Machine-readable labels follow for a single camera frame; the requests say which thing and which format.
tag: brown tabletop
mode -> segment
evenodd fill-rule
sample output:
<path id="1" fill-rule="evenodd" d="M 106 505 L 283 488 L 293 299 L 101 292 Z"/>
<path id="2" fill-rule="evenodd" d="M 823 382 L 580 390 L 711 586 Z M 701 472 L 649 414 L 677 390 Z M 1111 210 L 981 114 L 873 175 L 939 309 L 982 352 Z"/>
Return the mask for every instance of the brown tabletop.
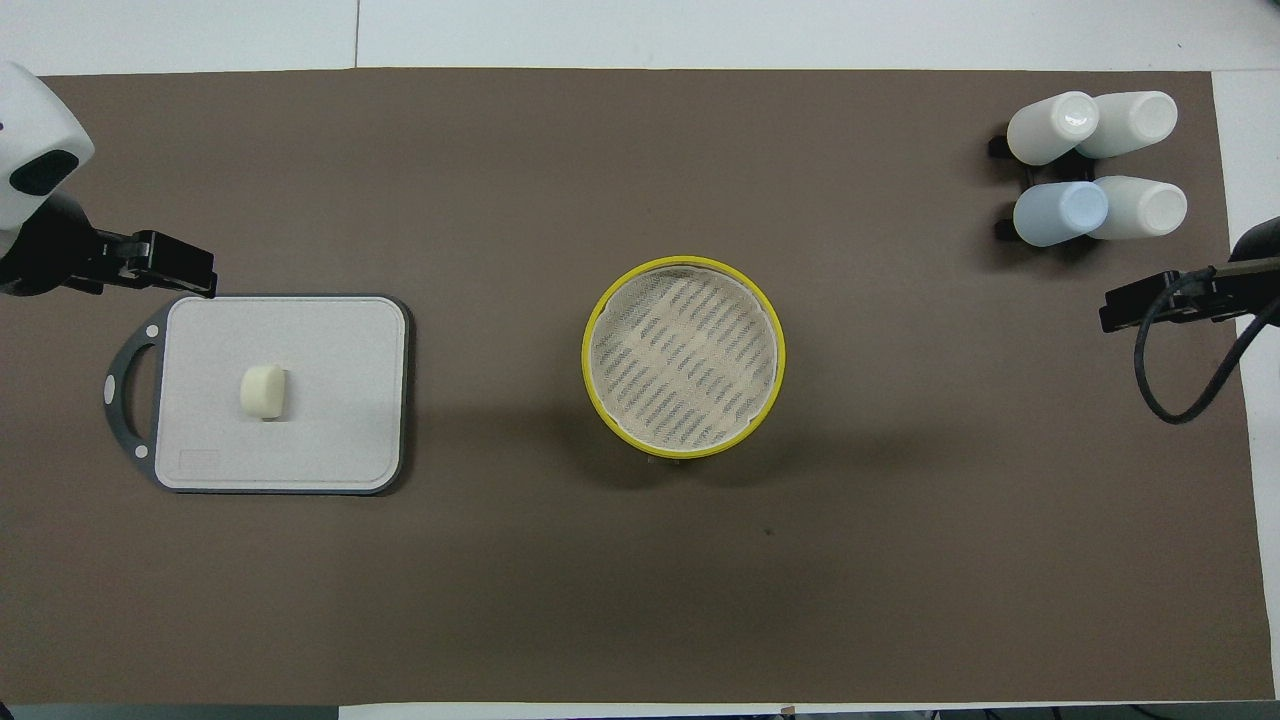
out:
<path id="1" fill-rule="evenodd" d="M 1206 73 L 347 70 L 55 78 L 97 227 L 224 292 L 416 320 L 379 497 L 174 495 L 102 378 L 163 291 L 0 299 L 9 702 L 1274 697 L 1243 401 L 1143 406 L 1105 291 L 1228 252 Z M 986 140 L 1064 90 L 1160 88 L 1101 174 L 1187 191 L 1162 240 L 1000 245 Z M 579 343 L 662 255 L 769 295 L 788 366 L 741 446 L 650 464 Z M 1230 324 L 1157 328 L 1188 402 Z"/>

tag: white tile surface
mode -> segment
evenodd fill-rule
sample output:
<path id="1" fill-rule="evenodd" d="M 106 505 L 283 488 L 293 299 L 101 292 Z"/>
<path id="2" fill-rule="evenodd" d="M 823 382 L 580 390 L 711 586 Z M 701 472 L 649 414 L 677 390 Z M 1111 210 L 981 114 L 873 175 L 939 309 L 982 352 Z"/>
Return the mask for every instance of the white tile surface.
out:
<path id="1" fill-rule="evenodd" d="M 1231 242 L 1280 215 L 1280 72 L 1213 73 L 1213 105 Z M 1243 331 L 1252 315 L 1236 322 Z M 1280 329 L 1267 328 L 1240 360 L 1262 584 L 1271 621 L 1271 673 L 1280 688 Z"/>
<path id="2" fill-rule="evenodd" d="M 349 68 L 356 0 L 3 0 L 0 58 L 38 76 Z"/>
<path id="3" fill-rule="evenodd" d="M 362 0 L 361 67 L 1280 68 L 1267 0 Z"/>

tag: yellow ring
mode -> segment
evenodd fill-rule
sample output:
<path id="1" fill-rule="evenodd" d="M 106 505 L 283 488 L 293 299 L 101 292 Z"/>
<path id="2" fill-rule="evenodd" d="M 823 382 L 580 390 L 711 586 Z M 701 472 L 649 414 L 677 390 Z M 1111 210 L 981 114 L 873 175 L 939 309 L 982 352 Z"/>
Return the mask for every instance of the yellow ring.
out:
<path id="1" fill-rule="evenodd" d="M 769 389 L 769 397 L 764 401 L 764 407 L 762 407 L 760 411 L 755 415 L 755 418 L 753 418 L 751 421 L 745 428 L 742 428 L 742 432 L 737 433 L 736 436 L 728 438 L 727 441 L 719 445 L 704 450 L 671 451 L 671 450 L 663 450 L 660 447 L 654 447 L 645 442 L 640 442 L 639 439 L 628 434 L 626 430 L 623 430 L 618 425 L 617 420 L 614 420 L 613 416 L 609 415 L 609 413 L 604 409 L 604 402 L 600 400 L 600 396 L 595 392 L 594 383 L 591 383 L 591 334 L 595 332 L 595 323 L 600 319 L 600 313 L 604 311 L 604 306 L 609 302 L 609 299 L 613 297 L 613 293 L 617 292 L 618 288 L 621 288 L 623 284 L 626 284 L 636 275 L 667 265 L 698 265 L 703 268 L 709 268 L 712 270 L 718 270 L 721 273 L 724 273 L 726 275 L 746 286 L 746 288 L 751 291 L 751 295 L 755 296 L 755 300 L 760 304 L 760 307 L 764 307 L 764 311 L 769 315 L 769 323 L 773 325 L 773 336 L 777 338 L 778 343 L 777 372 L 774 373 L 773 387 Z M 650 260 L 627 272 L 625 275 L 614 281 L 613 284 L 609 286 L 609 290 L 605 290 L 604 295 L 600 296 L 599 302 L 595 304 L 595 309 L 591 310 L 591 316 L 588 318 L 586 320 L 586 332 L 582 333 L 582 382 L 586 384 L 586 395 L 588 397 L 591 398 L 591 405 L 595 407 L 596 414 L 599 414 L 600 419 L 604 420 L 604 424 L 608 425 L 611 430 L 613 430 L 613 434 L 625 439 L 632 447 L 648 452 L 649 455 L 655 455 L 658 457 L 669 457 L 672 460 L 690 460 L 694 457 L 705 457 L 708 455 L 716 455 L 717 452 L 723 452 L 733 447 L 735 445 L 742 442 L 746 438 L 746 436 L 755 432 L 755 428 L 758 428 L 760 423 L 764 421 L 764 416 L 769 414 L 769 410 L 773 409 L 773 402 L 778 398 L 778 391 L 782 389 L 782 372 L 786 369 L 786 366 L 787 366 L 787 345 L 782 340 L 782 323 L 778 322 L 778 314 L 777 311 L 773 310 L 773 305 L 769 302 L 769 299 L 765 297 L 764 291 L 762 291 L 759 286 L 751 282 L 751 278 L 744 275 L 742 273 L 726 265 L 724 263 L 721 263 L 719 260 L 712 260 L 710 258 L 700 258 L 698 255 L 671 255 L 668 258 L 658 258 L 657 260 Z"/>

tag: black cable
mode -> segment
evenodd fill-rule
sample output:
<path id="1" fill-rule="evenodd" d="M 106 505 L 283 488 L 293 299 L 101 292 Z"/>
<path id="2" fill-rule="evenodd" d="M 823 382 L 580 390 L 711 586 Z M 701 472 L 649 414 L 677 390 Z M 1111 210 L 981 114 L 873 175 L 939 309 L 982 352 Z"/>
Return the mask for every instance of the black cable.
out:
<path id="1" fill-rule="evenodd" d="M 1134 712 L 1137 712 L 1138 715 L 1143 715 L 1146 717 L 1151 717 L 1152 720 L 1176 720 L 1175 717 L 1170 717 L 1167 715 L 1156 715 L 1155 712 L 1147 710 L 1146 707 L 1143 707 L 1140 705 L 1130 705 L 1129 708 L 1133 710 Z"/>
<path id="2" fill-rule="evenodd" d="M 1275 300 L 1268 302 L 1266 307 L 1257 314 L 1257 316 L 1253 318 L 1253 322 L 1244 328 L 1240 337 L 1235 338 L 1235 342 L 1231 343 L 1231 350 L 1229 350 L 1226 356 L 1222 357 L 1222 363 L 1219 364 L 1217 370 L 1213 372 L 1213 377 L 1210 378 L 1208 384 L 1204 386 L 1204 389 L 1201 392 L 1199 397 L 1196 398 L 1196 402 L 1176 415 L 1165 410 L 1160 401 L 1156 400 L 1156 396 L 1151 392 L 1151 384 L 1147 382 L 1147 333 L 1151 332 L 1151 325 L 1156 322 L 1156 315 L 1160 314 L 1160 311 L 1165 307 L 1169 300 L 1178 293 L 1178 291 L 1197 282 L 1208 282 L 1213 278 L 1215 273 L 1216 270 L 1213 268 L 1206 268 L 1203 270 L 1187 273 L 1170 283 L 1170 286 L 1156 297 L 1151 306 L 1147 307 L 1147 314 L 1143 315 L 1142 325 L 1138 328 L 1138 338 L 1134 341 L 1133 372 L 1138 379 L 1138 392 L 1142 393 L 1142 398 L 1147 402 L 1147 407 L 1151 407 L 1151 411 L 1155 413 L 1157 418 L 1171 425 L 1180 425 L 1194 420 L 1197 415 L 1203 413 L 1204 409 L 1213 402 L 1219 391 L 1222 389 L 1222 386 L 1225 386 L 1226 380 L 1231 377 L 1231 372 L 1235 370 L 1236 365 L 1239 365 L 1240 356 L 1244 355 L 1245 350 L 1248 350 L 1249 343 L 1253 342 L 1253 338 L 1262 332 L 1262 328 L 1267 327 L 1267 324 L 1276 318 L 1277 313 L 1280 313 L 1280 296 L 1277 296 Z"/>

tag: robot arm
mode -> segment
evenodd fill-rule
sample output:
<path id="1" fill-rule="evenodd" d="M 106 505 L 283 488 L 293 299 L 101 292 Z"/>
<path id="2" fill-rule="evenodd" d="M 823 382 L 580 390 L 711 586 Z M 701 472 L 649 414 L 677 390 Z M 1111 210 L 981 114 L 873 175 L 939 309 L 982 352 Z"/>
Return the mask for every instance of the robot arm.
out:
<path id="1" fill-rule="evenodd" d="M 166 287 L 212 297 L 214 256 L 156 231 L 93 228 L 56 188 L 93 156 L 93 142 L 40 78 L 0 63 L 0 292 L 65 286 Z"/>

